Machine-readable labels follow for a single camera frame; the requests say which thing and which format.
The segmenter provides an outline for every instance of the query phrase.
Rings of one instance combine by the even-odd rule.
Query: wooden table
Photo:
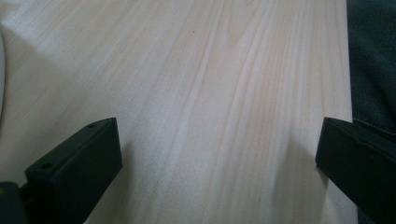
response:
[[[86,124],[119,123],[124,168],[87,223],[356,223],[316,168],[351,120],[343,0],[0,3],[0,180]]]

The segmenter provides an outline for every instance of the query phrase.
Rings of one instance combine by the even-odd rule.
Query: white object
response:
[[[5,72],[6,72],[6,65],[4,58],[4,46],[3,46],[3,39],[0,34],[0,118],[1,118],[1,111],[3,108]]]

